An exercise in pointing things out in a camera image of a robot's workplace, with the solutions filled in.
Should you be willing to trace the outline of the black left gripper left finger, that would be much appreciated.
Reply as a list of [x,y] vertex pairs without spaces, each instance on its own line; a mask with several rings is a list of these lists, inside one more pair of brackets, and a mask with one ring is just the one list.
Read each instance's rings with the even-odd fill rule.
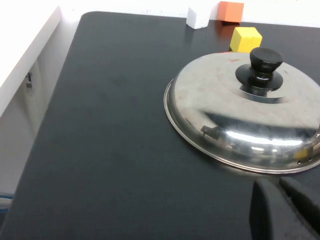
[[253,240],[273,240],[273,197],[275,186],[264,178],[254,181],[250,202],[249,223]]

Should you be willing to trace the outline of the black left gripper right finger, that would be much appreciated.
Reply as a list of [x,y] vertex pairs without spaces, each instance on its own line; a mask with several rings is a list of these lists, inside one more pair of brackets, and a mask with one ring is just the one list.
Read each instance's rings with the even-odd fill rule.
[[291,177],[281,177],[279,185],[290,198],[302,223],[314,235],[320,236],[320,195]]

